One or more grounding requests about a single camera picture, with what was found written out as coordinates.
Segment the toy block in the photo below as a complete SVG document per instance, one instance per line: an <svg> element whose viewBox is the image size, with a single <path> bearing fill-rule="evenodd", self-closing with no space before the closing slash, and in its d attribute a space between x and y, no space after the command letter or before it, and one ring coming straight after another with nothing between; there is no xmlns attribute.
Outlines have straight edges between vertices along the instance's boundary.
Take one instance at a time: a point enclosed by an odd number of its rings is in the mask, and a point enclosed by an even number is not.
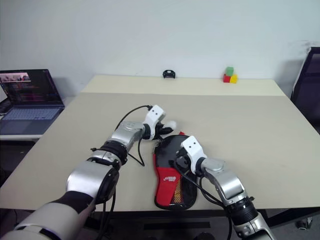
<svg viewBox="0 0 320 240"><path fill-rule="evenodd" d="M230 83L230 76L227 76L226 74L223 75L223 82L224 83Z"/></svg>
<svg viewBox="0 0 320 240"><path fill-rule="evenodd" d="M231 77L234 74L234 68L232 66L228 66L225 69L225 75Z"/></svg>
<svg viewBox="0 0 320 240"><path fill-rule="evenodd" d="M237 74L233 74L231 77L230 77L230 83L231 84L236 84L238 81L238 76Z"/></svg>

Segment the black chair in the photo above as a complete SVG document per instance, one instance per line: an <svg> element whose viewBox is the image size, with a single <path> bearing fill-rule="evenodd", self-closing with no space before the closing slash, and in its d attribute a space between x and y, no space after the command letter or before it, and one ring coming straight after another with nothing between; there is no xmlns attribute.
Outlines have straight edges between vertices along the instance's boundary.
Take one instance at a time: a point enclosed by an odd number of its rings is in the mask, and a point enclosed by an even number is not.
<svg viewBox="0 0 320 240"><path fill-rule="evenodd" d="M320 134L320 47L311 47L293 87L291 101Z"/></svg>

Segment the floor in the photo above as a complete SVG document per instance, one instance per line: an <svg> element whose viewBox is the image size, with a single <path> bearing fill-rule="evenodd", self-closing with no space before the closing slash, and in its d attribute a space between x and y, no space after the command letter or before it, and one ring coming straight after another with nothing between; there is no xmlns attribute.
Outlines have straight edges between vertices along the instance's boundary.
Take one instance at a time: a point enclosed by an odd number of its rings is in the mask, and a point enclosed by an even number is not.
<svg viewBox="0 0 320 240"><path fill-rule="evenodd" d="M9 176L27 152L32 148L33 142L24 146L11 144L0 144L0 167L1 181L3 182ZM268 210L268 216L276 214L274 210ZM0 238L11 231L16 223L21 222L30 213L24 210L0 209ZM172 223L177 222L193 222L207 223L208 228L192 228L188 229L152 229L152 224ZM148 237L154 237L157 240L192 240L202 232L208 232L214 235L216 240L225 240L228 235L228 221L225 217L210 217L210 218L192 218L192 219L121 219L111 220L110 237L105 239L113 240L145 240ZM311 229L306 231L298 230L294 223L290 223L281 227L272 229L278 240L319 240L320 239L320 215L313 217ZM76 240L94 240L97 237L97 232L91 229L83 228ZM233 232L232 240L239 239Z"/></svg>
<svg viewBox="0 0 320 240"><path fill-rule="evenodd" d="M17 210L17 222L26 218L30 213ZM210 228L189 228L189 229L160 229L146 230L149 224L159 222L177 222L182 221L177 219L169 219L167 221L160 219L121 219L112 220L112 233L109 238L112 240L145 240L148 237L154 237L157 240L192 240L202 232L212 233L216 240L225 240L228 235L228 222L225 217L211 217L200 219L184 219L182 222L209 222ZM16 223L16 215L13 210L8 210L0 224L0 237L8 231L11 231ZM299 230L294 223L276 227L272 229L278 240L319 240L320 239L320 215L313 217L312 227L308 230ZM97 232L91 229L83 228L76 240L94 240L97 237ZM232 233L232 240L238 240L236 234Z"/></svg>

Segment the laptop screen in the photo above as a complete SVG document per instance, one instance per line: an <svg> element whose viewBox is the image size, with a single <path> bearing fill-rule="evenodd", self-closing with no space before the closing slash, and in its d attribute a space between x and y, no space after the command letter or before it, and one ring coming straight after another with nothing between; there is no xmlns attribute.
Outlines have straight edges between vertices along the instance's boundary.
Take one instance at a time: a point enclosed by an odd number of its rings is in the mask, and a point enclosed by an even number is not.
<svg viewBox="0 0 320 240"><path fill-rule="evenodd" d="M48 69L0 71L0 84L14 105L61 105Z"/></svg>

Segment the red block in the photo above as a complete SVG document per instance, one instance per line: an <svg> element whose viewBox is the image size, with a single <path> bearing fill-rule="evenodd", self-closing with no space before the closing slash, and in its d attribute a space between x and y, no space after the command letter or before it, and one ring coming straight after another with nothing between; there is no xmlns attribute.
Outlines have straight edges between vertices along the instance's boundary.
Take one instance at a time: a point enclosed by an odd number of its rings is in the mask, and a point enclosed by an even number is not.
<svg viewBox="0 0 320 240"><path fill-rule="evenodd" d="M223 82L224 83L230 83L230 76L227 76L226 74L223 75Z"/></svg>

